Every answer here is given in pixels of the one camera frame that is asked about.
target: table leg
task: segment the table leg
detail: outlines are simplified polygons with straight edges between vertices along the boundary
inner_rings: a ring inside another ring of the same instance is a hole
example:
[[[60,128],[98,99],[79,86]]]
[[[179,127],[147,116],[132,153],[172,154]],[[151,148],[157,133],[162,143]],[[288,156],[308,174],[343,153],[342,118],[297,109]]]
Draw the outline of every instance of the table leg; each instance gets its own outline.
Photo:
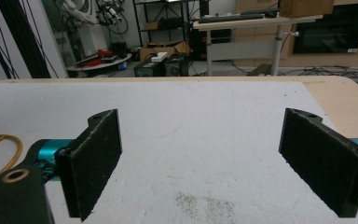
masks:
[[[208,77],[212,76],[212,42],[211,42],[211,31],[206,31],[206,57],[207,57],[207,68]]]
[[[275,36],[275,41],[274,41],[274,50],[273,50],[273,55],[272,55],[272,68],[271,68],[271,73],[273,76],[277,76],[278,75],[278,66],[279,66],[279,59],[281,56],[281,47],[282,47],[282,26],[278,25],[277,26],[277,34]]]

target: white table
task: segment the white table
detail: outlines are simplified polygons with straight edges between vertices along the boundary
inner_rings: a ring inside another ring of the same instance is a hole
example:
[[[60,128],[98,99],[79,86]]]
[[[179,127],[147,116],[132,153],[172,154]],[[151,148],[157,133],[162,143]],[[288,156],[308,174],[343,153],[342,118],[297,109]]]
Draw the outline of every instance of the white table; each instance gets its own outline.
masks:
[[[118,108],[123,154],[85,223],[358,223],[338,218],[279,154],[286,106],[358,137],[358,85],[343,77],[8,80],[0,133],[26,152]],[[0,167],[10,153],[0,150]],[[56,223],[80,223],[61,184],[46,189]]]
[[[286,24],[314,22],[320,19],[320,16],[309,16],[301,18],[264,18],[259,20],[248,21],[222,21],[211,23],[198,23],[194,22],[193,28],[207,32],[207,62],[208,62],[208,76],[212,76],[212,61],[225,60],[225,59],[244,59],[244,58],[260,58],[272,56],[271,72],[273,76],[278,74],[278,65],[281,55],[282,47],[282,26]],[[220,29],[235,29],[235,28],[249,28],[261,26],[277,26],[277,33],[274,41],[258,41],[250,43],[223,43],[212,45],[211,31]]]

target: cardboard box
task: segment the cardboard box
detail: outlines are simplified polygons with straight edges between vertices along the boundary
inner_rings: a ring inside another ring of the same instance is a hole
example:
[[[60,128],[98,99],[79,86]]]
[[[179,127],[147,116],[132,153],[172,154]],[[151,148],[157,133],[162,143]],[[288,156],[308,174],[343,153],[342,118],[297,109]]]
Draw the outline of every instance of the cardboard box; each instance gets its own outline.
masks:
[[[171,57],[174,53],[191,53],[190,46],[185,41],[169,42],[169,43],[150,43],[141,47],[140,61],[153,57],[154,54],[159,52],[167,52],[167,58]]]
[[[158,30],[159,27],[161,27],[161,22],[160,21],[151,21],[151,22],[147,22],[145,23],[145,30]]]
[[[288,18],[331,14],[334,0],[281,0],[280,16]]]

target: red object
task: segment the red object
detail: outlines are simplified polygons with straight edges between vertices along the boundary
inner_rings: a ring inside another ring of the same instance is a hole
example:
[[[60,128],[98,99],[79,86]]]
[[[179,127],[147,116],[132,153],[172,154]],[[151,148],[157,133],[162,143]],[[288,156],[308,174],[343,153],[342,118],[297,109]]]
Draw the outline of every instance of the red object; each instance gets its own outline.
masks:
[[[110,49],[98,49],[97,54],[101,58],[103,58],[103,57],[112,57],[113,56],[113,52]]]
[[[98,65],[98,64],[101,64],[103,61],[101,59],[91,59],[91,60],[88,60],[86,62],[83,62],[81,64],[82,67],[92,67],[92,66],[95,66],[95,65]]]

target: white foam surface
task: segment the white foam surface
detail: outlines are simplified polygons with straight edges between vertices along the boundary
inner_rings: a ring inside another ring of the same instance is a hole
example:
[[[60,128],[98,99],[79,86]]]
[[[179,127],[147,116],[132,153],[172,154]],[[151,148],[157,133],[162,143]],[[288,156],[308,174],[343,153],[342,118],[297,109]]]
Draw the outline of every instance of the white foam surface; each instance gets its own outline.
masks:
[[[0,83],[0,133],[27,149],[76,138],[88,117],[118,109],[123,154],[85,223],[358,223],[338,218],[279,153],[286,107],[333,127],[295,82]],[[80,223],[61,183],[46,189],[56,223]]]

